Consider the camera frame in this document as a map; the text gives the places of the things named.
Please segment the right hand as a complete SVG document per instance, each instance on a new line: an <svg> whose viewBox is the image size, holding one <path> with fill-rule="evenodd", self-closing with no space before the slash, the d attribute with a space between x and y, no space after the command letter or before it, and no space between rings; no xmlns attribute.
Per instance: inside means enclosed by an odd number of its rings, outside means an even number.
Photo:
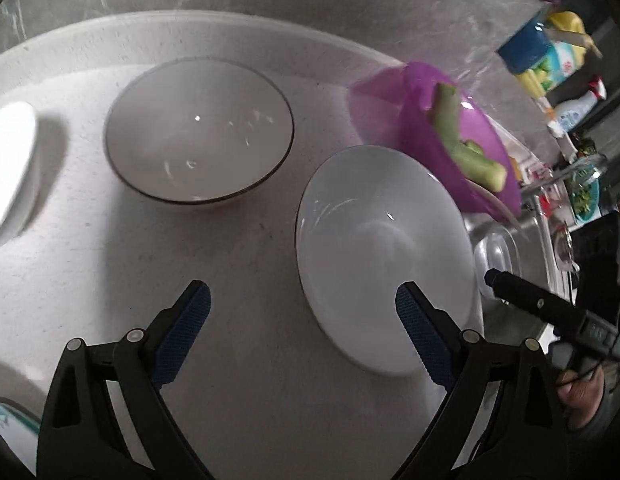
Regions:
<svg viewBox="0 0 620 480"><path fill-rule="evenodd" d="M592 420L602 403L604 387L605 375L600 366L583 377L573 370L560 375L557 395L566 406L570 428L581 429Z"/></svg>

